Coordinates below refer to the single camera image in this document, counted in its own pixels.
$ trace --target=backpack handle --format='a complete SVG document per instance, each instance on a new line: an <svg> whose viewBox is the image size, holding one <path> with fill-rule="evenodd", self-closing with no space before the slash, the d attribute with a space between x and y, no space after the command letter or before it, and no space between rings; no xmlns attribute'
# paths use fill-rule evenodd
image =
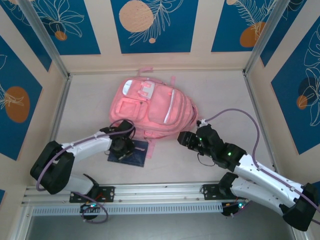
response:
<svg viewBox="0 0 320 240"><path fill-rule="evenodd" d="M154 67L153 66L145 66L139 69L138 73L137 73L137 77L140 77L141 73L144 72L153 72Z"/></svg>

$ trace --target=reflective strip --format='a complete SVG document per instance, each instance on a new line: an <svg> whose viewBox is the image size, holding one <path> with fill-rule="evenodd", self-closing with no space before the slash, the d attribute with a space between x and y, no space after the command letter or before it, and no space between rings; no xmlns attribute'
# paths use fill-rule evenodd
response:
<svg viewBox="0 0 320 240"><path fill-rule="evenodd" d="M172 89L172 95L171 95L171 102L170 102L169 110L168 110L168 113L166 114L165 119L164 119L164 123L165 124L168 121L169 114L170 114L170 111L171 111L171 108L172 108L172 104L174 103L174 96L175 96L175 90Z"/></svg>

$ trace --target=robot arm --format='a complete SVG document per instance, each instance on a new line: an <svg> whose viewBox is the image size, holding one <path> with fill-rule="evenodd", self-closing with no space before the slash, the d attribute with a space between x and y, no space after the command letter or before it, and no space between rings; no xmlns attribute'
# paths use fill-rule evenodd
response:
<svg viewBox="0 0 320 240"><path fill-rule="evenodd" d="M308 229L316 209L305 196L315 206L319 202L313 185L291 181L257 162L240 147L224 143L210 124L202 121L198 126L196 134L181 132L178 142L232 172L221 179L220 193L253 200L280 214L292 227Z"/></svg>
<svg viewBox="0 0 320 240"><path fill-rule="evenodd" d="M51 141L43 149L30 174L52 195L67 190L95 198L98 183L88 175L71 174L74 164L108 150L119 160L131 155L135 148L129 138L133 130L133 125L124 120L118 127L105 127L77 142L59 144Z"/></svg>

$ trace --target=small bag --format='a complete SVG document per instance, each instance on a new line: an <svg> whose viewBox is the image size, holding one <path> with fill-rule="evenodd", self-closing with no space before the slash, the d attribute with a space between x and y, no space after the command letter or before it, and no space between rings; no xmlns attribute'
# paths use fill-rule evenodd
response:
<svg viewBox="0 0 320 240"><path fill-rule="evenodd" d="M110 108L110 121L134 122L137 139L159 139L193 128L198 109L192 100L173 86L158 79L138 75L123 81Z"/></svg>

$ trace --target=pink backpack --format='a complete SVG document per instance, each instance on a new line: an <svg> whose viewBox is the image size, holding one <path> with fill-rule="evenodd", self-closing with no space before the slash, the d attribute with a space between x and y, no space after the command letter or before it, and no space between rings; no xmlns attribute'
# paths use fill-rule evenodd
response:
<svg viewBox="0 0 320 240"><path fill-rule="evenodd" d="M123 81L110 108L110 121L132 120L135 138L158 139L193 128L198 109L192 100L171 85L158 79L138 75Z"/></svg>

